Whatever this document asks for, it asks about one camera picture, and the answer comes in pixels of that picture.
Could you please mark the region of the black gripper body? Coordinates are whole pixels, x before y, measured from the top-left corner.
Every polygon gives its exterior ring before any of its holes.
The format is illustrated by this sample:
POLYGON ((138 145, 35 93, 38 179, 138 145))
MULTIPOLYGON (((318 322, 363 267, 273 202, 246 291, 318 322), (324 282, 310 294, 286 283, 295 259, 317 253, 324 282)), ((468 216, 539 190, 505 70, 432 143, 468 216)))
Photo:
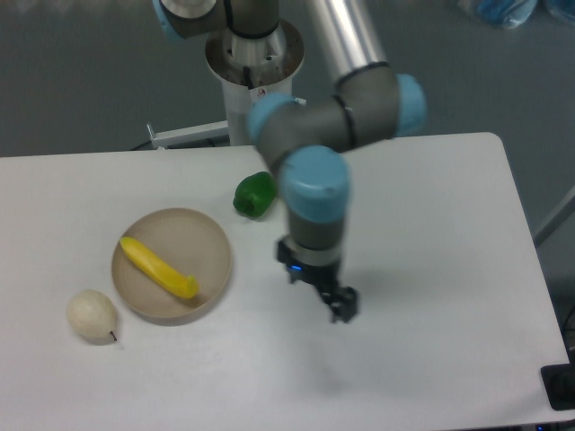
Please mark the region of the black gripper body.
POLYGON ((289 282, 302 281, 319 292, 335 292, 340 287, 341 255, 341 244, 311 250, 291 237, 284 237, 277 243, 277 260, 285 267, 289 282))

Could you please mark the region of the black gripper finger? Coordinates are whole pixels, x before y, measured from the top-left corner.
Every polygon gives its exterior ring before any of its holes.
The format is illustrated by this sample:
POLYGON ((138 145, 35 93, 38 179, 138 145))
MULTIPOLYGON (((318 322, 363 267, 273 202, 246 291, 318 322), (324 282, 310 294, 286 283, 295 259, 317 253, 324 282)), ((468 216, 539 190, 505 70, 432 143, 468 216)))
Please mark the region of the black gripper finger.
POLYGON ((331 312, 331 323, 349 323, 358 314, 359 295, 350 286, 317 285, 320 299, 331 312))

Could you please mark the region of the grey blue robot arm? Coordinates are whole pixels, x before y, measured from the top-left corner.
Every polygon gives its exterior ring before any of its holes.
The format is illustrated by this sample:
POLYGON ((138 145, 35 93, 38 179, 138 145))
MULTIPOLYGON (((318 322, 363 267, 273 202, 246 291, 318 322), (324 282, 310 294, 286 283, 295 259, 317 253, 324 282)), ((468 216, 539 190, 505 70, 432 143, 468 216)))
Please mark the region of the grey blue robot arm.
POLYGON ((315 288, 333 321, 351 321, 358 292, 339 282, 350 174, 343 154, 408 136, 426 117, 420 84, 387 62, 362 1, 311 1, 307 11, 334 84, 333 96, 303 104, 276 84, 292 78, 305 47, 276 1, 156 1, 165 34, 206 35, 205 56, 223 84, 245 94, 226 102, 232 143, 253 145, 287 209, 278 261, 292 281, 315 288))

